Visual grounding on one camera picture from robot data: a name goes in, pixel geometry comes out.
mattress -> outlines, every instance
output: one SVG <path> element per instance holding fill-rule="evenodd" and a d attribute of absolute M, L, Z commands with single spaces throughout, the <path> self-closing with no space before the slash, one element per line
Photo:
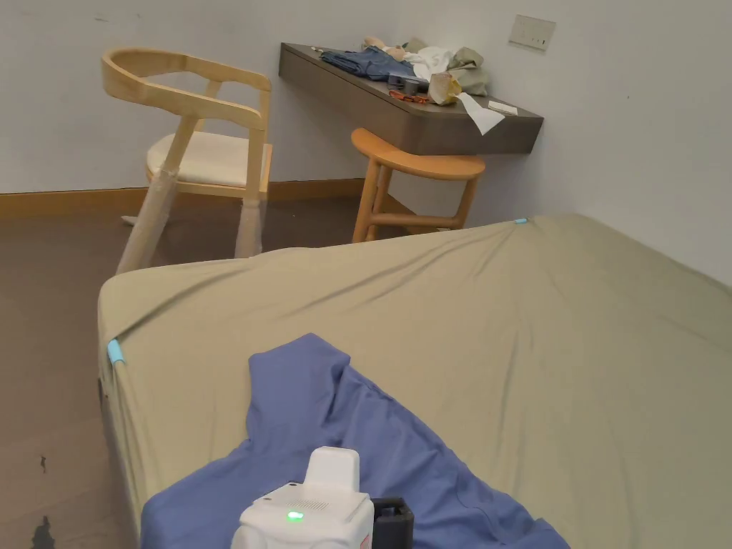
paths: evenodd
<path fill-rule="evenodd" d="M 314 332 L 572 547 L 732 546 L 732 290 L 589 218 L 130 272 L 99 320 L 138 520 L 246 438 L 249 356 Z"/>

sheet corner clip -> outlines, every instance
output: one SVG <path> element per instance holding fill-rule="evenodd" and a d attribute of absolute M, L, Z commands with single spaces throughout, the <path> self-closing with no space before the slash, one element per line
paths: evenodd
<path fill-rule="evenodd" d="M 117 339 L 113 339 L 107 344 L 107 356 L 109 356 L 109 362 L 112 365 L 115 365 L 117 362 L 127 364 L 124 361 L 124 356 L 122 355 L 122 347 L 119 346 L 119 341 L 117 341 Z"/>

blue jeans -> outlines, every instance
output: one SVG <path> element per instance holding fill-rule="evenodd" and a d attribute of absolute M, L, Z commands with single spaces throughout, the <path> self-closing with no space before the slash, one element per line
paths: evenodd
<path fill-rule="evenodd" d="M 352 75 L 369 80 L 386 81 L 389 74 L 414 78 L 410 63 L 397 61 L 376 46 L 369 46 L 363 51 L 326 51 L 321 54 L 321 59 Z"/>

floor stain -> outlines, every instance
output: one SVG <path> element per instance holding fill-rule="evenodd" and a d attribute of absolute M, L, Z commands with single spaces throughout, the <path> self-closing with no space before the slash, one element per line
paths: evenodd
<path fill-rule="evenodd" d="M 51 537 L 51 523 L 46 515 L 43 515 L 43 524 L 36 527 L 32 541 L 31 549 L 55 549 L 56 541 Z"/>

wooden baseboard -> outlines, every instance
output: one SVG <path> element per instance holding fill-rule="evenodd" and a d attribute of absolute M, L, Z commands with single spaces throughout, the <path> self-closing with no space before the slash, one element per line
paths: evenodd
<path fill-rule="evenodd" d="M 363 179 L 271 182 L 268 199 L 285 201 L 360 196 L 363 184 Z M 91 213 L 136 214 L 146 192 L 147 187 L 0 194 L 0 220 Z M 179 193 L 176 204 L 194 206 L 231 200 L 225 196 Z"/>

